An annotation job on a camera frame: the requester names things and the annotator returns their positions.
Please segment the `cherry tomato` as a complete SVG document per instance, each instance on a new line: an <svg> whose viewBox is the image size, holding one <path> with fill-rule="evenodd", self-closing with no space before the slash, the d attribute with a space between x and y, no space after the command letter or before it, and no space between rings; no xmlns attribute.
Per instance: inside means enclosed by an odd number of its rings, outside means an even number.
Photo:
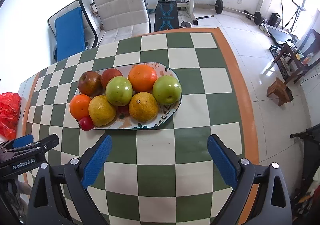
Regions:
<svg viewBox="0 0 320 225"><path fill-rule="evenodd" d="M84 131L89 131L94 128L94 123L90 116L85 116L78 121L80 129Z"/></svg>

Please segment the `yellow lemon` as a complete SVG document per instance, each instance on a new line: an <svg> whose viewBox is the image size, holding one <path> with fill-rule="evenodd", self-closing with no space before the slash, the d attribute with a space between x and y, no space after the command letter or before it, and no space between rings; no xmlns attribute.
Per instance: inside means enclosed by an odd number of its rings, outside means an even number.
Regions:
<svg viewBox="0 0 320 225"><path fill-rule="evenodd" d="M96 127L105 126L116 116L117 107L110 104L106 96L95 96L89 103L88 112Z"/></svg>
<svg viewBox="0 0 320 225"><path fill-rule="evenodd" d="M129 114L138 122L153 120L159 112L159 104L154 96L148 92L135 94L129 103Z"/></svg>

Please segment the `red apple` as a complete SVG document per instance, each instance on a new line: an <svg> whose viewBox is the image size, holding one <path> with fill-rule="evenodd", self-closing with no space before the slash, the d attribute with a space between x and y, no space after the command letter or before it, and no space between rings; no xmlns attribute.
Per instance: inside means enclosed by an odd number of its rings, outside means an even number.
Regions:
<svg viewBox="0 0 320 225"><path fill-rule="evenodd" d="M79 92L89 97L101 95L103 92L103 86L101 84L100 78L101 75L97 72L84 72L78 81Z"/></svg>

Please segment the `green apple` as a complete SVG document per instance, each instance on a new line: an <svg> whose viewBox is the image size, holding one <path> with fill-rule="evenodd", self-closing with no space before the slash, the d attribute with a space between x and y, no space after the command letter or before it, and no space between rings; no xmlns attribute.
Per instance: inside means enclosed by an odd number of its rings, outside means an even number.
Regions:
<svg viewBox="0 0 320 225"><path fill-rule="evenodd" d="M164 75L155 81L152 92L153 96L160 104L169 106L180 99L182 88L176 78Z"/></svg>
<svg viewBox="0 0 320 225"><path fill-rule="evenodd" d="M106 98L114 106L127 105L133 95L132 84L122 76L112 78L106 86Z"/></svg>

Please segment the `dark red orange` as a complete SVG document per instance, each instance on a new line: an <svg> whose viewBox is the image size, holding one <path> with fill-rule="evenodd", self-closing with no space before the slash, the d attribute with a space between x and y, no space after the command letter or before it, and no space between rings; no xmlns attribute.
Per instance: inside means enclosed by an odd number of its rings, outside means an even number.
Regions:
<svg viewBox="0 0 320 225"><path fill-rule="evenodd" d="M106 69L100 77L101 85L103 86L103 88L106 88L108 82L114 77L118 76L122 77L123 74L116 68Z"/></svg>

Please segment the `red plastic bag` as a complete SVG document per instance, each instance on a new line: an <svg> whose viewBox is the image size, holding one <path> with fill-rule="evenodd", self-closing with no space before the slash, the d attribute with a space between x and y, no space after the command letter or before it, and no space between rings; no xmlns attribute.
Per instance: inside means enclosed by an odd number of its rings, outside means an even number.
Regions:
<svg viewBox="0 0 320 225"><path fill-rule="evenodd" d="M1 135L7 140L16 138L17 124L20 117L21 97L17 93L6 92L0 95Z"/></svg>

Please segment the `floral oval plate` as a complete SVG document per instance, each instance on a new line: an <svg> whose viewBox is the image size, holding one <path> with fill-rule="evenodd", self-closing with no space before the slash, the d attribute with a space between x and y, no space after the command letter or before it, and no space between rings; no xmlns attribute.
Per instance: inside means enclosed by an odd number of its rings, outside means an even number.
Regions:
<svg viewBox="0 0 320 225"><path fill-rule="evenodd" d="M177 74L160 62L84 72L69 104L81 129L150 129L180 106Z"/></svg>

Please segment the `small wooden stool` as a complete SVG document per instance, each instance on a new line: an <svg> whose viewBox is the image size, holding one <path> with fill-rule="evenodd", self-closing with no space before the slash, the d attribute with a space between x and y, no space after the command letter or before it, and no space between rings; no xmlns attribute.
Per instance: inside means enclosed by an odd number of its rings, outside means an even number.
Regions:
<svg viewBox="0 0 320 225"><path fill-rule="evenodd" d="M275 82L267 88L266 96L272 98L278 97L278 106L293 101L291 90L279 78L276 78Z"/></svg>

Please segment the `white padded chair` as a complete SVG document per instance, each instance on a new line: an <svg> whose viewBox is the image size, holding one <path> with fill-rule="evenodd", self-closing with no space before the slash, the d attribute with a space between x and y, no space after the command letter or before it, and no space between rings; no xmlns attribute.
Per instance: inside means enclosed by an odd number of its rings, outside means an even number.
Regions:
<svg viewBox="0 0 320 225"><path fill-rule="evenodd" d="M101 45L150 33L146 0L93 0L104 36Z"/></svg>

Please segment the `floor barbell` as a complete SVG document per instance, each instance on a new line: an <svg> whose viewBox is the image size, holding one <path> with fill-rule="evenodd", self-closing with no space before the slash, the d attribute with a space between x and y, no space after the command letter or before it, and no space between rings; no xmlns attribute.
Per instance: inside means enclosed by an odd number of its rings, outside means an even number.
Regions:
<svg viewBox="0 0 320 225"><path fill-rule="evenodd" d="M215 6L216 14L221 14L223 12L224 5L222 0L216 0L214 6ZM227 10L230 10L239 14L243 14L246 17L252 18L254 23L257 26L261 26L262 24L267 23L267 19L264 16L262 16L262 14L259 11L256 11L254 14L251 14L249 12L243 12L243 11L232 9L232 8L227 8Z"/></svg>

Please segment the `black blue weight bench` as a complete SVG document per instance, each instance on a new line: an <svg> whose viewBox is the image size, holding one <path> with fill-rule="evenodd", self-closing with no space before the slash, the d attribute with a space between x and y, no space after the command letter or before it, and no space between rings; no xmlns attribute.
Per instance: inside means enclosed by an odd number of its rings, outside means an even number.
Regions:
<svg viewBox="0 0 320 225"><path fill-rule="evenodd" d="M158 1L153 31L177 29L179 26L177 3L175 1Z"/></svg>

